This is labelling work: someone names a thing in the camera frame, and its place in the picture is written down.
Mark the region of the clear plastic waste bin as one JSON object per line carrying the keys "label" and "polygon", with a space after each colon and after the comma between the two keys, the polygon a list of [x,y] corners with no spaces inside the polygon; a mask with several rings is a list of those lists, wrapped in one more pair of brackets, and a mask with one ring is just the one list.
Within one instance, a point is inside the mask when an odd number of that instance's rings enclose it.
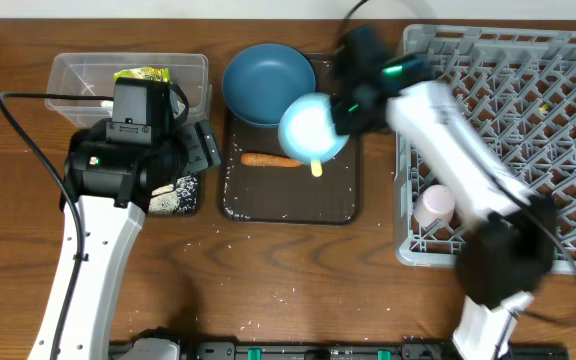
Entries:
{"label": "clear plastic waste bin", "polygon": [[122,70],[166,68],[189,100],[190,123],[207,119],[212,86],[206,56],[193,53],[62,53],[55,57],[47,91],[52,94],[111,96]]}

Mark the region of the grey dishwasher rack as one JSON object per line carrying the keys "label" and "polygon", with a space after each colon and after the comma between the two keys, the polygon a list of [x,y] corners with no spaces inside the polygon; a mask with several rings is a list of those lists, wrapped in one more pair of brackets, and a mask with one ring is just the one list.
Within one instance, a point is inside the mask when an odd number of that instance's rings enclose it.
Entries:
{"label": "grey dishwasher rack", "polygon": [[553,269],[576,270],[576,32],[414,24],[400,48],[425,56],[489,148],[555,198]]}

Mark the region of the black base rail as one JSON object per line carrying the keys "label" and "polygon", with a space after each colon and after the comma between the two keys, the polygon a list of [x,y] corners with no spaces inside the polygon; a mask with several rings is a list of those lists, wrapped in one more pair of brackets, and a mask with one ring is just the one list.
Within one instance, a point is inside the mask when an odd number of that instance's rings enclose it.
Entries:
{"label": "black base rail", "polygon": [[452,343],[420,337],[384,342],[243,342],[234,336],[183,337],[167,328],[147,329],[129,342],[111,342],[108,359],[177,360],[413,360],[458,359]]}

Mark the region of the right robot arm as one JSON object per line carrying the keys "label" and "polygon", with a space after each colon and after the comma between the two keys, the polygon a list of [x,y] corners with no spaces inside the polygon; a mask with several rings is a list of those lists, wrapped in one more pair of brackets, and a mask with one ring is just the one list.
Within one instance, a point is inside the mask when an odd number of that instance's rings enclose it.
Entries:
{"label": "right robot arm", "polygon": [[333,76],[338,134],[390,126],[455,195],[471,237],[454,263],[465,302],[452,342],[464,359],[504,356],[553,266],[553,199],[530,190],[487,148],[426,59],[395,57],[374,28],[338,33]]}

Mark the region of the yellow green snack wrapper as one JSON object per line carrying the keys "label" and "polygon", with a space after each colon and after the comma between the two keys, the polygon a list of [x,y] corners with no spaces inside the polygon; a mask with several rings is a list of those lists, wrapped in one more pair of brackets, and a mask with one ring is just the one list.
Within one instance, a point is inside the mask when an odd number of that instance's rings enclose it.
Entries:
{"label": "yellow green snack wrapper", "polygon": [[152,80],[164,83],[171,82],[171,76],[168,68],[153,68],[150,66],[124,69],[113,74],[114,81],[117,81],[119,78]]}

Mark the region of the black plastic tray bin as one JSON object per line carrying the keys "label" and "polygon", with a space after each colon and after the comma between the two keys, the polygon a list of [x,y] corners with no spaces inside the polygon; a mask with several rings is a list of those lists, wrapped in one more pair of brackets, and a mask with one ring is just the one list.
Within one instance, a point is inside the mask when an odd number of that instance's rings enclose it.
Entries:
{"label": "black plastic tray bin", "polygon": [[170,144],[160,153],[134,144],[111,143],[105,130],[82,129],[71,137],[65,161],[67,194],[130,202],[149,216],[192,216],[199,208],[198,173],[181,174],[185,154]]}

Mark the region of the pink plastic cup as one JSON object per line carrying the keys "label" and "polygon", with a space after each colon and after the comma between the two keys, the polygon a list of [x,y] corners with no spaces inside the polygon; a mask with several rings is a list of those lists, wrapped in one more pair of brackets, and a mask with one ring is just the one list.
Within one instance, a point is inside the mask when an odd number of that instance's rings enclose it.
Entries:
{"label": "pink plastic cup", "polygon": [[452,220],[455,209],[454,193],[447,186],[432,185],[415,201],[413,216],[424,228],[435,223],[446,226]]}

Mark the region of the white rice grains pile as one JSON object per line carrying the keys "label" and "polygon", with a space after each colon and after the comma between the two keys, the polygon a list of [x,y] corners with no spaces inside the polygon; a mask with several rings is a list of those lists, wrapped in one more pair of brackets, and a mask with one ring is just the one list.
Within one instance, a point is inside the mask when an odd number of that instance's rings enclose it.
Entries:
{"label": "white rice grains pile", "polygon": [[151,216],[193,216],[199,209],[199,174],[179,178],[175,184],[152,192],[148,214]]}

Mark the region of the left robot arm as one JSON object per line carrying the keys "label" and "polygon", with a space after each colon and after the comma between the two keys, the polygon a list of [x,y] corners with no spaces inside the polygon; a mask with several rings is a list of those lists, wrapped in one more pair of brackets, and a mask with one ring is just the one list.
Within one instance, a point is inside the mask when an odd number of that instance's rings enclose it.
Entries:
{"label": "left robot arm", "polygon": [[[110,345],[110,332],[129,254],[146,213],[130,203],[84,195],[64,209],[64,236],[47,308],[29,360],[180,359],[180,341],[163,329],[132,344]],[[84,231],[84,260],[63,322],[59,321],[76,255],[76,224]]]}

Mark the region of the dark blue plate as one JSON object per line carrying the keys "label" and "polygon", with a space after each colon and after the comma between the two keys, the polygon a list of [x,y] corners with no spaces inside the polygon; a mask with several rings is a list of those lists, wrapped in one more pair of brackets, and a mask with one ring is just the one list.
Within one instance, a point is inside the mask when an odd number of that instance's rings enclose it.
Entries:
{"label": "dark blue plate", "polygon": [[316,76],[296,49],[276,43],[251,46],[227,65],[222,94],[227,108],[259,128],[275,128],[299,97],[314,92]]}

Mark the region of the orange carrot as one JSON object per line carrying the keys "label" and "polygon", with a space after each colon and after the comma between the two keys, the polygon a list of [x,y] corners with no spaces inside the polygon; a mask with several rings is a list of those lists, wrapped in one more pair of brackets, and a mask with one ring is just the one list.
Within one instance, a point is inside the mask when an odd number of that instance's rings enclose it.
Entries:
{"label": "orange carrot", "polygon": [[291,158],[254,152],[242,154],[240,160],[243,165],[253,167],[296,168],[302,165]]}

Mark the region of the yellow plastic spoon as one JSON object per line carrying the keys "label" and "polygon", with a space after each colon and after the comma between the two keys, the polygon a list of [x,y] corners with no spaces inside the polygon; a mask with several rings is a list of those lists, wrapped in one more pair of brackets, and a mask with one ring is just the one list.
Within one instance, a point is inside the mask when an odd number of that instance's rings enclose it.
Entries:
{"label": "yellow plastic spoon", "polygon": [[319,160],[312,160],[310,162],[311,173],[314,177],[319,178],[323,174],[322,164]]}

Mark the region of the dark brown serving tray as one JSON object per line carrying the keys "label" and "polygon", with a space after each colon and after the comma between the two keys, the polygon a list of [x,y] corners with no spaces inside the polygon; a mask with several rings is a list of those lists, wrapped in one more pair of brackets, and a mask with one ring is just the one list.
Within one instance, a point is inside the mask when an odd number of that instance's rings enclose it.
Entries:
{"label": "dark brown serving tray", "polygon": [[254,127],[227,114],[221,209],[234,221],[345,225],[360,212],[361,142],[350,138],[314,177],[308,165],[255,167],[246,153],[282,156],[276,128]]}

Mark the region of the light blue bowl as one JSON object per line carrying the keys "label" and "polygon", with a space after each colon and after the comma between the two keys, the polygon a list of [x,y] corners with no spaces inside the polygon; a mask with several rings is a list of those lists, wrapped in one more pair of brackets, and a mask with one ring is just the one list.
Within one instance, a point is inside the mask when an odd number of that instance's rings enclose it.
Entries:
{"label": "light blue bowl", "polygon": [[350,136],[336,132],[330,96],[315,92],[299,97],[288,107],[279,123],[278,138],[290,158],[325,163],[344,148]]}

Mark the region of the white tissue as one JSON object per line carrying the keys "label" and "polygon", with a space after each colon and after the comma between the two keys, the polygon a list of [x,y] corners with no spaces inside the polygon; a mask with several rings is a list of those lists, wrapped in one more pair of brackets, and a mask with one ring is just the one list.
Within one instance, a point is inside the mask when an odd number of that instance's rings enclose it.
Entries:
{"label": "white tissue", "polygon": [[101,102],[101,107],[106,108],[106,109],[111,109],[113,107],[113,102],[108,101],[108,100],[104,100]]}

